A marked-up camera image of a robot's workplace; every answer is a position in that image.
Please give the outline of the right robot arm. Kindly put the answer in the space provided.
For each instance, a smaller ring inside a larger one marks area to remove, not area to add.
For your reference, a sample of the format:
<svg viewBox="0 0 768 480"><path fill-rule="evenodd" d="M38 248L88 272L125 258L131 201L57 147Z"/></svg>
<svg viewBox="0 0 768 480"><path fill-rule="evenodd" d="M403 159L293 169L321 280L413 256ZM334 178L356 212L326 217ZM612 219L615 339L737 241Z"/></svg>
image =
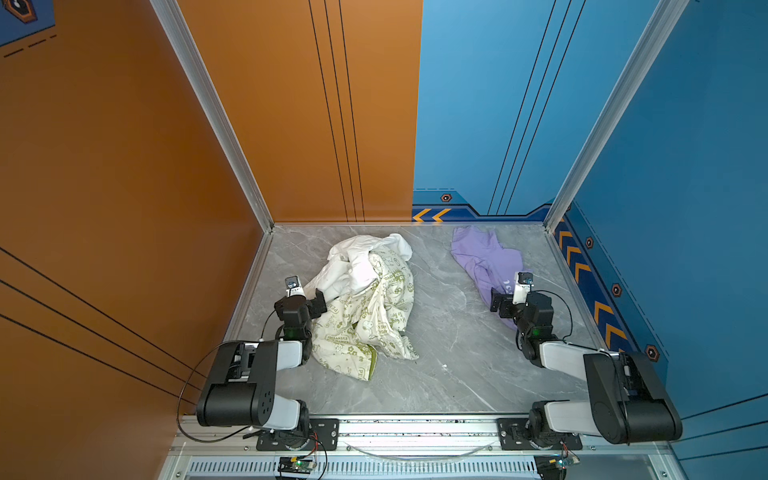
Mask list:
<svg viewBox="0 0 768 480"><path fill-rule="evenodd" d="M588 390L586 401L534 403L525 423L504 427L504 434L539 449L567 445L578 435L599 436L611 444L682 438L683 421L645 355L559 338L553 332L552 299L539 291L506 294L493 289L490 310L513 321L518 350L532 365L582 380Z"/></svg>

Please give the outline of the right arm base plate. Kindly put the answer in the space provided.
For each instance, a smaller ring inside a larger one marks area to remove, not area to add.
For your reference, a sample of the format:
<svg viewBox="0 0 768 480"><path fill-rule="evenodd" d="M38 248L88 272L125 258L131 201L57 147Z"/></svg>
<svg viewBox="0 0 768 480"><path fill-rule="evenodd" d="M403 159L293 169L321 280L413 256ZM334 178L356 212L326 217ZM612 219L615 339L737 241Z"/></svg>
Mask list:
<svg viewBox="0 0 768 480"><path fill-rule="evenodd" d="M583 443L577 434L554 432L546 428L535 430L528 418L498 418L496 427L500 446L504 451L583 449Z"/></svg>

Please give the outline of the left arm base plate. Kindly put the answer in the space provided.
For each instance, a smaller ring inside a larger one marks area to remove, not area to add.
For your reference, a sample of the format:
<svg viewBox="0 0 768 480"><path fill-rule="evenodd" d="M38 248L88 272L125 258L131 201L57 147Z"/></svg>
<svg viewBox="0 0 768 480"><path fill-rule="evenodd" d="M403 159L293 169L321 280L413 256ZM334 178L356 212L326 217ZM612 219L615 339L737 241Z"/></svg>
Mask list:
<svg viewBox="0 0 768 480"><path fill-rule="evenodd" d="M301 420L292 430L266 430L258 437L256 449L260 452L309 452L318 446L321 452L335 451L338 446L340 420L333 417Z"/></svg>

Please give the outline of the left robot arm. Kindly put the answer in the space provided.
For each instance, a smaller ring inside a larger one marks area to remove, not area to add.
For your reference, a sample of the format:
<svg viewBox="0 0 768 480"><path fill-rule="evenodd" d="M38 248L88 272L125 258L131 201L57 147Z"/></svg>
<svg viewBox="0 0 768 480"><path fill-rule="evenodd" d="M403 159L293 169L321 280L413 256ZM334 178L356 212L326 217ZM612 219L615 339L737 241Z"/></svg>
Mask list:
<svg viewBox="0 0 768 480"><path fill-rule="evenodd" d="M217 348L196 405L200 425L254 427L300 439L310 436L306 403L278 395L276 381L278 372L309 360L311 322L327 312L324 294L317 290L308 299L295 288L274 309L283 324L277 338L230 341Z"/></svg>

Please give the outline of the purple cloth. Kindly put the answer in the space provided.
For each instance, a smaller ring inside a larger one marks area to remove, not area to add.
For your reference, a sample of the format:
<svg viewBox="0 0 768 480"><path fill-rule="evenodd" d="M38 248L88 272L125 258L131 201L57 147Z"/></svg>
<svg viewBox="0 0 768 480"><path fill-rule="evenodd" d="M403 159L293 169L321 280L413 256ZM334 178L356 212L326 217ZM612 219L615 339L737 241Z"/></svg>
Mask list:
<svg viewBox="0 0 768 480"><path fill-rule="evenodd" d="M527 271L521 252L503 247L495 230L481 230L476 226L455 228L451 254L474 282L489 309L491 290L513 296L516 273Z"/></svg>

